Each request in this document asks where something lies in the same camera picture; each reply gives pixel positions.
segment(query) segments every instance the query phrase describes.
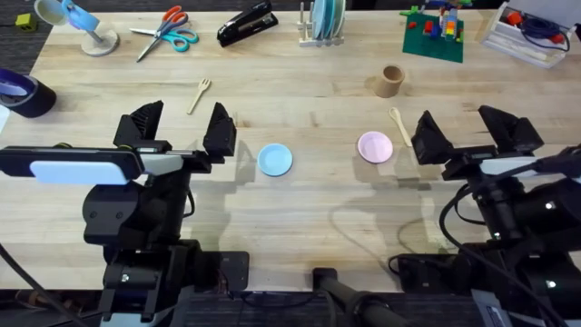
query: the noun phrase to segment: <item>blue plate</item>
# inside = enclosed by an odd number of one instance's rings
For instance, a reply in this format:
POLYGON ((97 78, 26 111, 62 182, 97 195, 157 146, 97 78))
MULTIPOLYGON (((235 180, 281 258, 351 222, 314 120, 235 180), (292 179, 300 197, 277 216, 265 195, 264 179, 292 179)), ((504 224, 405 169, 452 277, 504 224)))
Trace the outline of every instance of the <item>blue plate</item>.
POLYGON ((292 153, 282 144, 268 144, 258 153, 258 166, 268 176, 287 173, 292 166, 292 153))
POLYGON ((323 32, 325 38, 330 36, 330 32, 333 30, 334 21, 335 21, 335 0, 327 0, 325 10, 325 31, 323 32))
POLYGON ((313 38, 319 38, 325 26, 325 11, 328 0, 315 0, 315 8, 312 10, 312 19, 315 21, 313 38))

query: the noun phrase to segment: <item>pink plate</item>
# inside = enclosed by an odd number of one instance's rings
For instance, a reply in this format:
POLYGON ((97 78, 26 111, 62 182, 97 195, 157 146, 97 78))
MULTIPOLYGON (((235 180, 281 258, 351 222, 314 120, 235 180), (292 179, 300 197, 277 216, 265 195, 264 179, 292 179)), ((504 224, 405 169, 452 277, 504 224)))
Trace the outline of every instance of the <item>pink plate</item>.
POLYGON ((367 132, 357 142, 359 154, 372 164, 385 163, 393 154, 391 140, 380 132, 367 132))

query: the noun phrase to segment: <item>dish rack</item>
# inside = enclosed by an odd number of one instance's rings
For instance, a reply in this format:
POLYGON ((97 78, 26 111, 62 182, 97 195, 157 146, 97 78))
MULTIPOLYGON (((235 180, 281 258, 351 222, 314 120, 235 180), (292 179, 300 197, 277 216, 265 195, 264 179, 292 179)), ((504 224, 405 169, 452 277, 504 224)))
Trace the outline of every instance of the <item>dish rack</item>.
POLYGON ((308 46, 322 47, 324 45, 326 45, 326 46, 342 45, 345 42, 345 40, 343 38, 343 26, 345 26, 345 24, 340 25, 339 33, 335 36, 332 36, 333 33, 330 33, 330 36, 328 36, 328 37, 323 37, 320 39, 313 38, 312 31, 315 29, 315 24, 317 24, 317 22, 312 21, 312 8, 313 8, 313 6, 314 6, 314 3, 311 2, 310 9, 309 9, 309 21, 305 22, 305 20, 304 20, 305 3, 303 3, 303 2, 300 3, 300 21, 297 23, 297 26, 299 27, 299 34, 300 34, 299 46, 300 47, 308 47, 308 46))

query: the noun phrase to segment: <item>scissors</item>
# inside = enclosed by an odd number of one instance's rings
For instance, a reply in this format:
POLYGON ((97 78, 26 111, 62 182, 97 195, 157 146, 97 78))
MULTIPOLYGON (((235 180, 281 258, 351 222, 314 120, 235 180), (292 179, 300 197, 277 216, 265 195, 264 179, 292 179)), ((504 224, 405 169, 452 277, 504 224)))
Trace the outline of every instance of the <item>scissors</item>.
POLYGON ((139 54, 139 56, 137 57, 137 62, 139 63, 145 57, 145 55, 147 55, 149 51, 162 40, 162 36, 168 34, 170 31, 173 30, 173 28, 186 24, 188 22, 188 19, 189 19, 188 14, 182 11, 182 7, 180 5, 172 7, 170 10, 168 10, 163 15, 162 23, 155 31, 155 34, 153 35, 153 40, 149 43, 149 45, 147 45, 147 47, 145 47, 145 49, 143 49, 142 53, 139 54))
MULTIPOLYGON (((155 35, 156 32, 153 30, 144 30, 139 28, 130 28, 129 30, 134 33, 143 35, 155 35)), ((172 44, 173 50, 184 52, 190 48, 190 44, 198 43, 199 37, 190 29, 178 28, 168 32, 166 35, 163 35, 162 40, 170 42, 172 44)))

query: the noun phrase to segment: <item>green lego baseplate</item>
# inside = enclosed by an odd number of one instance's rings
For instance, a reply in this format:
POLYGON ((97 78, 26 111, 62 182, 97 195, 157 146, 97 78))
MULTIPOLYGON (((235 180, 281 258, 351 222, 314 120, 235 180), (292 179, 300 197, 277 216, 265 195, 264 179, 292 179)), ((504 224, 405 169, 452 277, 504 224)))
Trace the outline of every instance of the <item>green lego baseplate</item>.
MULTIPOLYGON (((411 14, 406 22, 406 35, 403 40, 403 52, 406 54, 423 55, 430 58, 448 60, 455 63, 464 61, 464 42, 446 41, 443 37, 431 39, 424 35, 424 24, 428 21, 439 25, 439 17, 424 14, 411 14), (409 23, 416 22, 414 28, 407 28, 409 23)), ((464 22, 458 20, 458 29, 464 29, 464 22)))

